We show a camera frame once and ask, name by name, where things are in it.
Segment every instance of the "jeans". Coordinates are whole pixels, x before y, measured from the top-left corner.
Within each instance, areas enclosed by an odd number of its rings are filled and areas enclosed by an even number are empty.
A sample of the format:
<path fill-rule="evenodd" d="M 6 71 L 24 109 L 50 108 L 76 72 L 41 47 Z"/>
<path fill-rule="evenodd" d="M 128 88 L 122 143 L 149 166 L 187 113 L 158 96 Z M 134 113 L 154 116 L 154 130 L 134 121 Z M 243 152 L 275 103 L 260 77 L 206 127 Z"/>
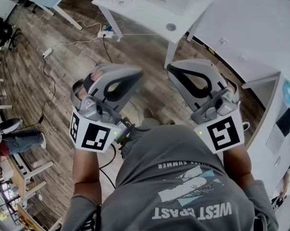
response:
<path fill-rule="evenodd" d="M 31 147 L 41 145 L 43 136 L 37 129 L 9 133 L 2 136 L 2 142 L 8 147 L 9 154 L 26 152 Z"/>
<path fill-rule="evenodd" d="M 141 125 L 138 127 L 139 129 L 152 129 L 160 126 L 160 122 L 154 118 L 145 118 Z M 140 132 L 136 130 L 132 130 L 129 134 L 129 141 L 124 145 L 121 150 L 121 155 L 123 159 L 126 159 L 132 147 L 138 142 L 140 138 L 142 138 L 147 132 Z"/>

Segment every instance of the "white sneaker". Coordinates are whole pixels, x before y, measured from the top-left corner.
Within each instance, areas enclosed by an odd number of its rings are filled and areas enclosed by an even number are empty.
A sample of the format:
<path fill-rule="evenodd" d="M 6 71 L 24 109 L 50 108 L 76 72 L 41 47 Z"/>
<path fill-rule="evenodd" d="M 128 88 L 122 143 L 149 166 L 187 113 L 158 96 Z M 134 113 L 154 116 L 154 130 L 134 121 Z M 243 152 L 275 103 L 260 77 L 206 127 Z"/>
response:
<path fill-rule="evenodd" d="M 41 135 L 43 136 L 43 142 L 41 143 L 41 148 L 45 149 L 47 147 L 47 141 L 45 139 L 44 133 L 41 133 Z"/>

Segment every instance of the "extension cord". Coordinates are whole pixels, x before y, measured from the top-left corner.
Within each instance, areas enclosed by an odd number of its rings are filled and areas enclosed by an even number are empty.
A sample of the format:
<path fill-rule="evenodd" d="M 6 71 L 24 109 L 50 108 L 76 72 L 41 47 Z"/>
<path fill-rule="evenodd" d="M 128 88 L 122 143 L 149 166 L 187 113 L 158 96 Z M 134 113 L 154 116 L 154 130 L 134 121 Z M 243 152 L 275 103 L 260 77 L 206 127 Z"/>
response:
<path fill-rule="evenodd" d="M 113 31 L 99 31 L 97 37 L 103 38 L 103 36 L 104 36 L 104 38 L 111 39 L 114 36 L 114 32 Z"/>
<path fill-rule="evenodd" d="M 53 52 L 53 48 L 50 47 L 48 48 L 43 54 L 42 54 L 42 57 L 43 58 L 46 58 L 48 55 L 50 55 L 51 53 Z"/>

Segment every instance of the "electrical outlet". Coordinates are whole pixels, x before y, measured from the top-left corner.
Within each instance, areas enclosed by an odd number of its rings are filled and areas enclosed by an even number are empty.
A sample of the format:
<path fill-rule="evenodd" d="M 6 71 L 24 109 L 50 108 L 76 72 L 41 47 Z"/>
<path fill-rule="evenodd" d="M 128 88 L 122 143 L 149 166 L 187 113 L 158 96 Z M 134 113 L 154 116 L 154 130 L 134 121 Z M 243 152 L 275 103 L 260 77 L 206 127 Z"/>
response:
<path fill-rule="evenodd" d="M 52 47 L 50 47 L 50 48 L 48 48 L 43 54 L 42 54 L 42 56 L 43 56 L 43 58 L 46 58 L 48 55 L 50 55 L 51 53 L 53 52 L 53 48 Z"/>
<path fill-rule="evenodd" d="M 98 37 L 103 38 L 103 35 L 105 34 L 105 38 L 112 38 L 114 36 L 113 31 L 99 31 L 98 32 Z"/>
<path fill-rule="evenodd" d="M 228 41 L 225 37 L 222 37 L 222 38 L 219 40 L 219 42 L 220 42 L 220 45 L 224 45 L 224 44 L 228 44 L 228 43 L 229 43 L 229 41 Z"/>

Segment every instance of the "screen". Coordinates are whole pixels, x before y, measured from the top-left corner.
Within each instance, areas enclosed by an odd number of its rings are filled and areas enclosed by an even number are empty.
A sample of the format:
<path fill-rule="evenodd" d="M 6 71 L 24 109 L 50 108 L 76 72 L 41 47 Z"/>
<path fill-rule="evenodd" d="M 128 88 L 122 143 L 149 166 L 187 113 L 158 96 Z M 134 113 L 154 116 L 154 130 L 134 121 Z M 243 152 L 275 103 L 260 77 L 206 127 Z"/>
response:
<path fill-rule="evenodd" d="M 277 126 L 286 137 L 290 133 L 290 108 L 276 122 Z"/>

